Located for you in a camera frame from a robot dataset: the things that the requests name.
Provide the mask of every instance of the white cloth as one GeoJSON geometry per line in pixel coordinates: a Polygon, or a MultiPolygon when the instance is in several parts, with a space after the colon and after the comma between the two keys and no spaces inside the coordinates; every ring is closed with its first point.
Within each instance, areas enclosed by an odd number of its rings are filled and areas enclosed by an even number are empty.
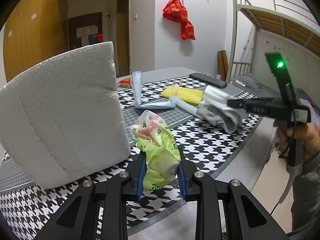
{"type": "Polygon", "coordinates": [[[142,77],[141,72],[136,71],[132,73],[132,89],[134,96],[134,107],[141,109],[172,109],[176,107],[175,102],[164,101],[164,102],[154,102],[146,103],[141,105],[141,90],[142,90],[142,77]]]}
{"type": "Polygon", "coordinates": [[[210,122],[213,126],[223,128],[232,134],[241,124],[242,118],[248,118],[244,109],[232,108],[227,105],[229,99],[234,97],[213,86],[207,86],[199,103],[196,114],[210,122]]]}
{"type": "Polygon", "coordinates": [[[130,155],[112,42],[45,60],[0,89],[0,142],[38,185],[58,187],[130,155]]]}

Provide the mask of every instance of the hand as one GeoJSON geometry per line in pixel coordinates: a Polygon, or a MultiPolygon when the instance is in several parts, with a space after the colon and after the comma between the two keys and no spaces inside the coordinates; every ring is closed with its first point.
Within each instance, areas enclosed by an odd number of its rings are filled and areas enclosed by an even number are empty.
{"type": "MultiPolygon", "coordinates": [[[[273,123],[274,127],[278,127],[280,122],[275,120],[273,123]]],[[[283,152],[288,145],[288,137],[293,134],[293,127],[289,128],[287,132],[282,131],[279,127],[277,129],[277,137],[279,139],[279,148],[283,152]]],[[[311,162],[320,151],[320,136],[313,125],[313,123],[299,124],[296,127],[294,135],[295,139],[302,139],[304,141],[304,162],[311,162]]]]}

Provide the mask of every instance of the wooden wardrobe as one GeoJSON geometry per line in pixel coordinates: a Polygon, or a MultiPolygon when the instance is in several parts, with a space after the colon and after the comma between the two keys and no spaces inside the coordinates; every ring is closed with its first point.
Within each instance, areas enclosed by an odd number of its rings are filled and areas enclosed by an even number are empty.
{"type": "Polygon", "coordinates": [[[21,0],[5,23],[3,58],[7,82],[68,48],[67,0],[21,0]]]}

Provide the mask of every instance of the tiled floor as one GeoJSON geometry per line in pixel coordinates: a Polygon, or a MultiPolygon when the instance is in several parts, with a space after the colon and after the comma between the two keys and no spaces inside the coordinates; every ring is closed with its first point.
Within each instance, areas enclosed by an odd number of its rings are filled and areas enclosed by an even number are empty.
{"type": "MultiPolygon", "coordinates": [[[[288,178],[289,173],[285,169],[284,159],[279,159],[278,153],[273,151],[269,162],[264,166],[257,184],[252,190],[252,194],[260,201],[267,211],[271,212],[279,201],[288,182],[288,178]]],[[[292,202],[293,195],[291,189],[284,202],[279,204],[272,214],[273,218],[286,233],[290,232],[292,229],[290,211],[292,202]]]]}

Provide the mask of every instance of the paper notice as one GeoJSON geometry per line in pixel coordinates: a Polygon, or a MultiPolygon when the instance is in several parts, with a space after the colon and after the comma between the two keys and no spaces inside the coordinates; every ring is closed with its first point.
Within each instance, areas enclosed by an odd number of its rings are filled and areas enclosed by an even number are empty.
{"type": "Polygon", "coordinates": [[[82,44],[82,47],[89,45],[89,38],[88,38],[88,36],[83,36],[83,37],[81,37],[81,44],[82,44]]]}
{"type": "Polygon", "coordinates": [[[83,28],[84,28],[84,36],[91,35],[91,27],[90,26],[86,26],[83,28]]]}
{"type": "Polygon", "coordinates": [[[91,34],[97,34],[98,33],[98,26],[91,25],[91,34]]]}
{"type": "Polygon", "coordinates": [[[85,36],[84,28],[83,27],[82,28],[77,28],[77,38],[81,38],[83,36],[85,36]]]}

